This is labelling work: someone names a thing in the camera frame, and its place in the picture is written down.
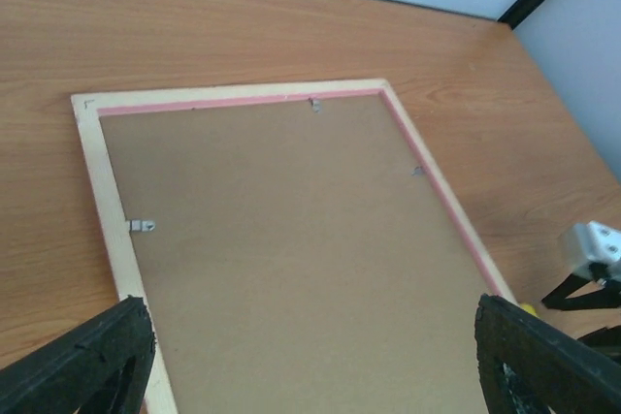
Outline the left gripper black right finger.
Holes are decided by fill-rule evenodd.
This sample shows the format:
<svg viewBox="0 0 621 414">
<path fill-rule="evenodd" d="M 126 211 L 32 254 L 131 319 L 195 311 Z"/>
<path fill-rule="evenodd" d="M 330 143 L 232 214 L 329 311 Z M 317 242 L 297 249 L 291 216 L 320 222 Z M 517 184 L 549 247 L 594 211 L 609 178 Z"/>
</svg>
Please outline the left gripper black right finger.
<svg viewBox="0 0 621 414">
<path fill-rule="evenodd" d="M 620 353 L 602 354 L 485 294 L 475 313 L 474 336 L 490 413 L 620 411 Z"/>
</svg>

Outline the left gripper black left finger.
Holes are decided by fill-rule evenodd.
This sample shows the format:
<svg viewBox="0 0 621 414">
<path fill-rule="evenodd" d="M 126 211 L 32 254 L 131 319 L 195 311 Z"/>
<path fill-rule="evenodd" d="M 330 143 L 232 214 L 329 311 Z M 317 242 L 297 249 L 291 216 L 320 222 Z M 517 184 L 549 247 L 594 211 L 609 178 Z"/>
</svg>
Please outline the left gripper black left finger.
<svg viewBox="0 0 621 414">
<path fill-rule="evenodd" d="M 156 353 L 142 298 L 128 297 L 1 369 L 3 413 L 139 413 Z"/>
</svg>

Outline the yellow handled screwdriver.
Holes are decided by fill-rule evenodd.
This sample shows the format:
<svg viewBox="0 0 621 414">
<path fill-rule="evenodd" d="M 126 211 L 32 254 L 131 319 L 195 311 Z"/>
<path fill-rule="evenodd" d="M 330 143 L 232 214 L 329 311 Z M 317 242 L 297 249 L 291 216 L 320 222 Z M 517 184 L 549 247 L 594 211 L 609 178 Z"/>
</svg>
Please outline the yellow handled screwdriver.
<svg viewBox="0 0 621 414">
<path fill-rule="evenodd" d="M 533 316 L 538 316 L 535 308 L 533 306 L 531 306 L 530 304 L 522 303 L 522 304 L 520 304 L 520 307 L 521 307 L 522 310 L 526 311 L 527 313 L 529 313 L 529 314 L 531 314 Z"/>
</svg>

